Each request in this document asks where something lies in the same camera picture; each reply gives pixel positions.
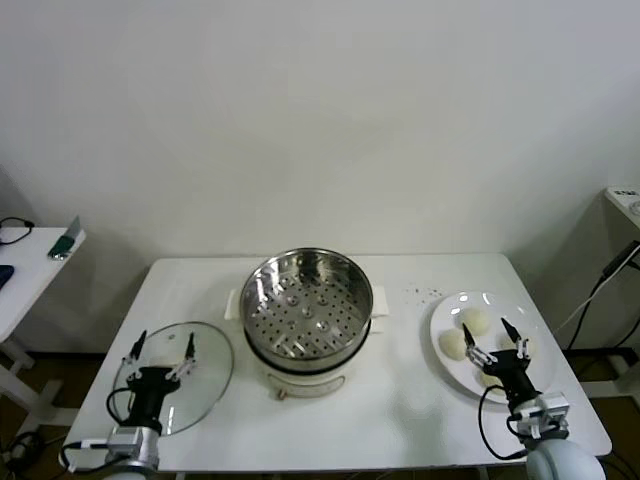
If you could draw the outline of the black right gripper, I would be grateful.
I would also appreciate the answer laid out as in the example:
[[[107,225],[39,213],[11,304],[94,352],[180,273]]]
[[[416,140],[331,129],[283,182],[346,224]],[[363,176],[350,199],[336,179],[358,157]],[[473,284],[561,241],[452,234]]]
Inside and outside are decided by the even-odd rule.
[[[463,326],[466,357],[485,374],[497,377],[505,389],[509,403],[524,403],[535,399],[540,392],[535,389],[526,370],[530,364],[529,339],[523,338],[517,328],[504,317],[502,325],[514,349],[492,352],[491,355],[476,345],[465,323]]]

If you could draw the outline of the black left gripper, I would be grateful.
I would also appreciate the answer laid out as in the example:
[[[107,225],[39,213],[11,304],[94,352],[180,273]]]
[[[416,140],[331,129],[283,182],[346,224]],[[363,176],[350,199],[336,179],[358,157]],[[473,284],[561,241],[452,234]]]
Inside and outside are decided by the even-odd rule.
[[[141,356],[147,330],[143,330],[133,343],[129,353],[122,358],[121,381],[132,374]],[[133,404],[125,425],[128,427],[161,427],[160,414],[164,399],[177,391],[180,379],[189,375],[196,364],[194,334],[188,337],[183,361],[173,369],[170,367],[141,367],[127,379],[128,390],[133,394]]]

